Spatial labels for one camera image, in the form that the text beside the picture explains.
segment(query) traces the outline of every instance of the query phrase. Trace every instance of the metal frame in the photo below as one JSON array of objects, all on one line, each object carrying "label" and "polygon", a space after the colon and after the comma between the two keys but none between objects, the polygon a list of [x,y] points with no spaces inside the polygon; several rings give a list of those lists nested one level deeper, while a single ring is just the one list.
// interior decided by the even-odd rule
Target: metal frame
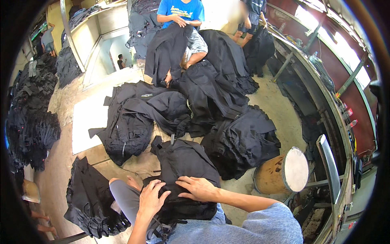
[{"label": "metal frame", "polygon": [[74,46],[74,43],[73,43],[73,40],[72,40],[72,35],[71,35],[71,30],[69,28],[69,24],[68,24],[68,21],[66,19],[65,0],[60,0],[60,7],[61,7],[61,16],[62,16],[62,22],[64,24],[64,30],[65,30],[65,33],[66,33],[66,38],[67,38],[67,40],[69,42],[69,46],[72,49],[73,55],[74,55],[74,57],[76,59],[76,62],[77,62],[78,66],[81,69],[81,72],[84,73],[85,72],[85,67],[84,67],[83,62],[80,59],[80,56],[78,55],[77,49]]}]

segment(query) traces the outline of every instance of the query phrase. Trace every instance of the metal rod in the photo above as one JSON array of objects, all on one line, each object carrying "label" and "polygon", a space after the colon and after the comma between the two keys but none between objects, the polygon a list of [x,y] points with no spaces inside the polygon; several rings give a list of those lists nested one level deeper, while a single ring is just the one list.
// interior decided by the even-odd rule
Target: metal rod
[{"label": "metal rod", "polygon": [[314,30],[314,32],[312,33],[312,36],[310,37],[309,41],[307,42],[305,48],[303,49],[303,51],[305,53],[307,53],[307,51],[309,50],[311,44],[313,43],[314,39],[317,37],[317,34],[318,34],[318,30],[319,28],[322,26],[322,23],[324,23],[324,20],[326,18],[326,15],[321,19],[321,21],[318,23],[316,29]]},{"label": "metal rod", "polygon": [[294,53],[291,52],[287,57],[286,57],[286,61],[284,62],[284,64],[280,67],[278,73],[275,75],[275,77],[273,78],[273,82],[276,82],[276,79],[279,78],[279,76],[281,75],[281,73],[283,72],[283,70],[286,68],[286,66],[289,64],[291,58],[293,57]]},{"label": "metal rod", "polygon": [[61,7],[61,16],[62,16],[62,22],[64,24],[64,30],[65,30],[65,34],[66,34],[66,39],[69,42],[69,46],[72,49],[73,55],[74,55],[74,57],[76,59],[76,62],[78,64],[78,66],[81,69],[81,72],[84,73],[85,72],[85,67],[84,67],[83,62],[80,59],[80,56],[77,53],[76,47],[74,46],[74,43],[73,43],[73,40],[72,40],[72,36],[71,36],[71,30],[69,28],[68,20],[66,19],[65,0],[60,0],[60,7]]},{"label": "metal rod", "polygon": [[356,69],[352,72],[351,76],[347,79],[347,81],[342,85],[340,90],[337,92],[337,96],[341,96],[345,90],[351,85],[352,81],[354,81],[356,75],[359,73],[360,69],[363,67],[365,61],[367,59],[367,54],[363,56],[363,58],[360,60],[360,63],[356,67]]}]

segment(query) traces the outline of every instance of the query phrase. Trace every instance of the man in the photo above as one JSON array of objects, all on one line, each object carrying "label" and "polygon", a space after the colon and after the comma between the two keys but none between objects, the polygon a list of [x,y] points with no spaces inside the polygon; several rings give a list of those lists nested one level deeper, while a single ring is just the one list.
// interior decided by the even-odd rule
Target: man
[{"label": "man", "polygon": [[123,55],[122,54],[119,54],[118,55],[118,66],[119,66],[119,69],[123,69],[123,68],[126,68],[126,62],[127,62],[127,59],[124,60],[124,63],[122,61],[123,59]]},{"label": "man", "polygon": [[[145,243],[145,239],[148,243],[160,243],[162,240],[154,235],[160,228],[155,214],[171,194],[166,191],[158,197],[165,182],[153,180],[142,193],[141,187],[129,176],[127,184],[117,178],[112,178],[109,184],[133,227],[128,244]],[[223,190],[204,178],[181,176],[176,184],[190,192],[180,193],[178,197],[218,203],[217,212],[211,220],[187,219],[186,224],[177,224],[164,243],[303,243],[298,221],[290,209],[277,200]],[[220,203],[249,212],[242,227],[226,224]]]},{"label": "man", "polygon": [[[200,0],[161,0],[157,10],[157,21],[164,23],[163,29],[173,22],[180,27],[192,25],[198,27],[204,22],[204,8]],[[191,65],[199,62],[208,52],[207,44],[200,34],[193,28],[193,32],[188,40],[187,55],[184,54],[181,66],[188,69]],[[172,80],[170,70],[165,78],[165,83],[169,87]]]},{"label": "man", "polygon": [[54,29],[54,24],[48,23],[50,28],[48,29],[47,26],[43,27],[41,32],[43,33],[41,37],[41,45],[43,48],[44,53],[50,53],[52,56],[55,56],[54,51],[54,40],[53,36],[51,35],[51,32]]},{"label": "man", "polygon": [[238,25],[238,30],[233,37],[233,41],[237,42],[238,39],[246,33],[246,36],[241,44],[241,47],[244,47],[245,44],[252,39],[253,35],[256,34],[257,27],[259,25],[259,17],[263,21],[263,28],[268,28],[266,18],[264,13],[266,11],[266,0],[243,0],[246,3],[245,12],[248,14],[248,17],[245,21]]}]

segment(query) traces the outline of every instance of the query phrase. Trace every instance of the blue t-shirt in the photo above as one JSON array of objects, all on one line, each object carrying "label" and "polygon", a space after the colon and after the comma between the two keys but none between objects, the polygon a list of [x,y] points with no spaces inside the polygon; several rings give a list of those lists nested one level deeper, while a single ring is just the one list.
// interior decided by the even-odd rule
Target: blue t-shirt
[{"label": "blue t-shirt", "polygon": [[[282,203],[274,203],[267,209],[248,213],[242,227],[225,223],[221,205],[211,220],[188,219],[187,224],[177,224],[167,244],[302,244],[302,230],[290,209]],[[159,243],[154,234],[149,244]]]},{"label": "blue t-shirt", "polygon": [[[204,22],[204,8],[200,0],[191,0],[185,4],[181,0],[162,0],[158,7],[157,14],[171,15],[182,14],[184,20],[199,20]],[[165,22],[163,29],[167,28],[173,21]]]}]

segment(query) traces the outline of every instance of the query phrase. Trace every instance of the plastic bottle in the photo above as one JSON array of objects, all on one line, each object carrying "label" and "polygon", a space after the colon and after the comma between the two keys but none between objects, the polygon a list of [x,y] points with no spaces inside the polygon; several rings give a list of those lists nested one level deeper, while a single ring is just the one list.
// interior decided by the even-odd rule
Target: plastic bottle
[{"label": "plastic bottle", "polygon": [[355,119],[354,121],[352,121],[351,123],[349,123],[349,125],[347,125],[347,130],[350,130],[352,127],[354,127],[356,124],[358,123],[358,120]]}]

